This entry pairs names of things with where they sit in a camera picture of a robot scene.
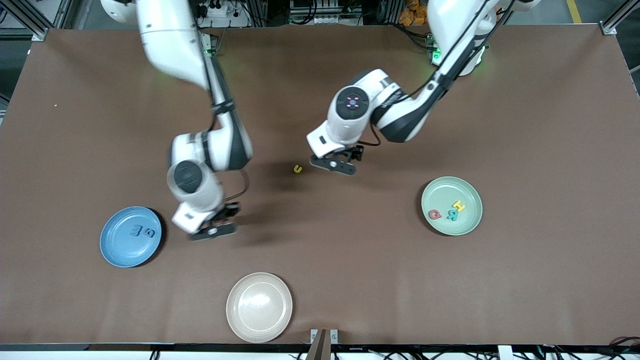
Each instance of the cable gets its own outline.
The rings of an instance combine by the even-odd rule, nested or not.
[[[371,132],[373,133],[373,136],[376,137],[376,140],[378,141],[377,143],[371,143],[371,142],[364,142],[364,141],[358,141],[358,143],[360,145],[366,145],[366,146],[380,146],[380,144],[382,143],[380,141],[380,137],[378,136],[378,134],[376,133],[376,131],[373,129],[373,124],[371,122],[369,122],[369,127],[371,128]]]
[[[618,346],[618,345],[624,344],[624,343],[626,343],[627,341],[631,341],[631,340],[640,340],[640,338],[639,338],[639,337],[637,337],[637,336],[629,336],[629,337],[627,337],[627,338],[622,338],[622,339],[620,339],[620,340],[618,340],[618,341],[616,341],[616,342],[612,342],[612,343],[610,343],[610,344],[609,344],[609,346],[610,346],[610,347],[615,347],[615,346]]]
[[[259,17],[259,16],[257,16],[257,17],[256,17],[256,16],[254,16],[254,15],[253,15],[253,13],[252,13],[252,12],[250,12],[250,11],[249,11],[249,9],[247,9],[247,8],[246,8],[246,6],[244,5],[244,2],[240,1],[240,5],[242,6],[242,8],[243,8],[243,9],[245,10],[245,12],[246,12],[246,15],[245,15],[245,16],[246,16],[246,18],[247,18],[247,19],[249,19],[249,16],[251,17],[251,22],[253,23],[253,24],[252,24],[252,28],[256,28],[256,25],[255,25],[256,23],[260,24],[260,22],[259,22],[259,21],[256,21],[256,19],[262,20],[262,21],[264,21],[265,23],[267,22],[267,19],[263,19],[262,17]]]
[[[151,356],[149,356],[149,360],[158,360],[160,359],[160,350],[151,351]]]
[[[229,4],[229,6],[231,6],[234,10],[240,10],[240,7],[238,7],[238,1],[236,0],[236,5],[233,6],[231,5],[231,0],[228,0],[227,3]]]
[[[470,352],[463,351],[463,354],[469,355],[470,357],[473,357],[476,360],[481,360],[478,355],[471,354]]]
[[[560,354],[560,351],[558,351],[557,347],[552,347],[554,349],[554,352],[556,353],[556,360],[564,360],[562,354]]]
[[[218,50],[220,50],[220,47],[222,47],[222,39],[225,38],[225,33],[226,32],[227,32],[227,28],[222,29],[222,34],[220,35],[220,37],[216,41],[216,55],[218,54]]]
[[[316,12],[318,10],[318,3],[317,0],[313,0],[312,3],[309,4],[309,14],[307,15],[307,17],[302,20],[301,22],[297,22],[297,21],[291,21],[292,24],[295,25],[306,25],[309,22],[311,22],[311,20],[313,20],[313,18],[316,16]]]
[[[425,35],[425,34],[414,33],[412,31],[407,30],[403,25],[395,24],[393,22],[387,22],[384,25],[391,25],[394,28],[402,31],[403,33],[406,34],[406,36],[409,37],[409,40],[411,40],[417,47],[419,47],[421,49],[429,50],[429,51],[436,51],[438,49],[437,47],[422,45],[416,39],[413,38],[413,37],[417,37],[417,38],[421,38],[421,39],[427,39],[428,36]]]
[[[574,354],[573,352],[569,352],[569,351],[567,351],[567,350],[565,350],[565,349],[561,348],[561,347],[560,347],[560,346],[558,346],[558,345],[555,345],[555,347],[557,347],[557,348],[558,348],[560,351],[562,351],[562,352],[566,352],[567,354],[569,354],[569,356],[571,356],[571,357],[572,357],[572,358],[574,358],[575,360],[582,360],[579,356],[577,356],[577,355],[576,355],[576,354]]]
[[[403,354],[403,353],[401,353],[401,352],[390,352],[390,353],[389,353],[387,356],[385,356],[385,358],[384,358],[384,359],[382,359],[382,360],[389,360],[389,359],[391,359],[391,357],[392,357],[393,355],[396,355],[396,354],[398,354],[398,355],[402,356],[402,358],[403,358],[404,360],[409,360],[409,358],[408,358],[408,357],[406,357],[406,356],[404,356],[404,354]]]
[[[363,16],[371,15],[374,12],[375,12],[375,10],[371,10],[368,13],[361,13],[360,17],[358,18],[358,22],[356,22],[356,26],[360,25],[360,20],[362,20]]]
[[[508,13],[511,11],[511,7],[513,7],[513,3],[515,3],[516,0],[511,0],[511,3],[509,3],[509,6],[507,7],[507,10],[504,10],[504,12]],[[500,21],[498,21],[498,23],[493,27],[493,29],[491,29],[491,31],[489,31],[489,34],[486,35],[486,37],[484,38],[484,40],[480,43],[480,45],[478,45],[476,47],[476,50],[474,51],[473,54],[471,54],[471,56],[469,56],[469,59],[465,62],[464,65],[462,65],[462,68],[464,69],[467,64],[469,64],[471,62],[471,59],[473,59],[474,57],[476,57],[476,54],[480,52],[480,50],[484,47],[484,45],[486,44],[487,40],[489,40],[489,38],[491,37],[491,35],[493,35],[493,33],[495,32],[495,30],[497,28],[500,27],[500,25],[502,25],[505,20],[507,19],[506,16],[503,16],[500,18]]]
[[[513,3],[515,2],[515,0],[511,0],[511,4],[509,5],[509,8],[511,8],[511,5],[513,5]],[[467,31],[469,31],[469,29],[471,28],[471,25],[473,25],[473,23],[476,21],[476,19],[480,16],[480,13],[482,12],[482,9],[484,8],[485,5],[487,5],[489,3],[489,0],[484,0],[484,2],[482,3],[482,5],[480,6],[480,9],[478,9],[478,12],[474,15],[474,18],[471,19],[471,21],[469,22],[469,25],[467,25],[467,27],[465,28],[464,31],[462,31],[462,34],[460,34],[460,36],[456,39],[456,42],[453,43],[453,46],[451,47],[451,50],[455,49],[456,46],[458,46],[458,44],[460,43],[460,41],[462,40],[462,38],[465,36],[465,34],[467,33]],[[491,34],[495,31],[495,29],[501,24],[502,19],[500,20],[500,22],[498,24],[496,24],[493,29],[489,32],[489,35],[487,35],[486,38],[484,38],[484,42],[486,42],[486,40],[491,36]],[[447,61],[448,57],[451,55],[452,51],[449,51],[444,58],[442,59],[441,64],[444,64],[445,61]],[[467,60],[467,62],[465,63],[465,65],[473,58],[473,56],[471,56],[469,58],[469,60]],[[425,80],[425,82],[418,86],[417,89],[415,89],[412,93],[403,96],[403,97],[399,97],[398,100],[394,101],[394,104],[397,104],[399,102],[403,102],[407,99],[409,99],[410,97],[413,97],[415,94],[417,94],[420,90],[422,90],[425,86],[427,86],[427,84],[429,83],[429,81],[431,81],[431,78]]]
[[[227,202],[227,201],[237,199],[240,196],[244,195],[244,193],[246,193],[247,190],[249,190],[249,185],[250,185],[249,175],[246,173],[246,171],[243,168],[238,171],[240,171],[240,174],[242,174],[242,177],[244,179],[244,189],[235,195],[231,195],[230,197],[225,197],[225,199],[222,202]]]

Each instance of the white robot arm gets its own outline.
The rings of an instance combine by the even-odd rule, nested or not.
[[[203,240],[233,234],[229,221],[239,211],[237,202],[225,204],[222,186],[215,172],[241,170],[252,157],[249,136],[217,59],[206,56],[188,0],[114,0],[124,21],[134,6],[140,37],[149,62],[161,72],[194,83],[211,95],[211,114],[221,128],[173,139],[169,151],[167,184],[180,201],[172,221]]]
[[[510,10],[528,10],[540,0],[430,0],[429,26],[444,56],[440,67],[415,99],[380,69],[357,75],[335,95],[327,119],[307,135],[311,165],[354,175],[351,160],[362,159],[364,148],[357,144],[367,123],[390,142],[411,140],[454,80],[477,65],[497,26],[494,6],[504,1]]]

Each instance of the metal frame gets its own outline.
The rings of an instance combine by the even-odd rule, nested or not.
[[[9,101],[11,99],[8,96],[5,96],[4,94],[0,94],[0,104],[5,105],[5,106],[9,106]]]
[[[380,6],[383,6],[383,11],[379,14],[378,22],[393,22],[396,24],[404,8],[404,1],[384,0],[380,1]]]
[[[0,0],[3,9],[24,26],[24,29],[0,29],[0,37],[2,40],[43,41],[50,28],[70,29],[72,14],[81,3],[81,0],[62,0],[51,22],[27,0]]]
[[[257,24],[253,24],[254,28],[262,28],[267,26],[267,1],[266,0],[247,0],[247,5],[252,18],[251,23],[257,22]]]
[[[615,35],[616,26],[620,25],[630,13],[632,13],[638,6],[640,6],[640,0],[627,0],[616,12],[604,21],[600,21],[600,30],[603,35]]]
[[[26,0],[0,0],[0,4],[3,9],[32,32],[32,40],[34,41],[44,40],[47,36],[47,30],[54,27],[53,23],[45,15],[42,15],[40,10]]]
[[[345,18],[359,18],[362,14],[362,7],[354,8],[349,13],[343,13],[343,5],[339,4],[338,0],[316,0],[314,3],[316,8],[315,17],[340,17]],[[294,0],[289,0],[289,19],[293,21],[304,21],[309,15],[309,6],[296,6]]]
[[[331,336],[329,330],[321,329],[314,336],[311,343],[307,359],[312,360],[330,360],[331,359]]]

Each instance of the brown table surface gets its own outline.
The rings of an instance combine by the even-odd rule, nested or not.
[[[159,255],[121,269],[100,230],[126,206],[171,218],[166,151],[208,125],[207,95],[155,70],[136,31],[50,31],[1,128],[0,341],[240,343],[225,302],[252,272],[294,297],[275,343],[318,327],[343,343],[637,334],[640,102],[616,39],[506,26],[490,43],[414,140],[367,149],[345,177],[306,165],[306,133],[355,74],[380,67],[411,91],[426,56],[393,28],[228,30],[220,62],[255,150],[240,230],[191,243],[168,220]],[[440,176],[481,194],[466,236],[424,225],[417,201]]]

